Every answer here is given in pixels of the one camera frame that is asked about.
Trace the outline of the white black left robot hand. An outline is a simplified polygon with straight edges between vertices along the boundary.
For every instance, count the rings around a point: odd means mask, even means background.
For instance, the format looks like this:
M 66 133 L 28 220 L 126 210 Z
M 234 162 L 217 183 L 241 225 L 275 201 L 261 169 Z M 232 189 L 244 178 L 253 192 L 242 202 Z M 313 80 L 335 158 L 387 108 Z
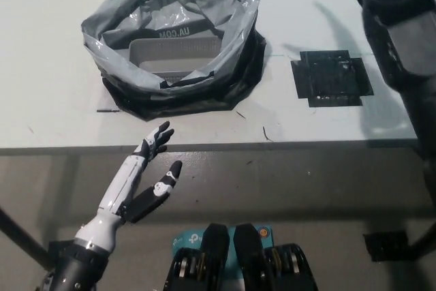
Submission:
M 125 158 L 98 206 L 98 221 L 106 219 L 113 224 L 134 224 L 169 198 L 181 173 L 183 164 L 180 161 L 175 161 L 158 182 L 138 196 L 135 193 L 145 168 L 158 154 L 167 150 L 166 143 L 173 133 L 168 121 L 162 123 Z

